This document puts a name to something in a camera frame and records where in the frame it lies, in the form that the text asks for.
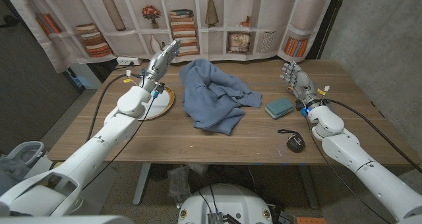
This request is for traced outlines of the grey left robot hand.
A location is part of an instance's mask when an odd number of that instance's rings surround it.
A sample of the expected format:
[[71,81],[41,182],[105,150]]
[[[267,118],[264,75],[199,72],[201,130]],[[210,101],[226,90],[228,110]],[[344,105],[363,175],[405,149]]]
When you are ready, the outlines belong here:
[[152,57],[142,85],[144,90],[151,92],[155,88],[156,83],[166,74],[168,66],[176,58],[180,47],[181,41],[173,40]]

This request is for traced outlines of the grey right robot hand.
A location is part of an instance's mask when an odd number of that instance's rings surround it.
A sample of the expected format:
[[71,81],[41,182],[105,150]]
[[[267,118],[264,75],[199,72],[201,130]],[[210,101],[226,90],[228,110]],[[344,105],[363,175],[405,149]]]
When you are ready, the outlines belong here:
[[309,109],[320,106],[321,99],[317,88],[308,74],[295,62],[285,63],[281,79],[285,80],[293,90],[294,96]]

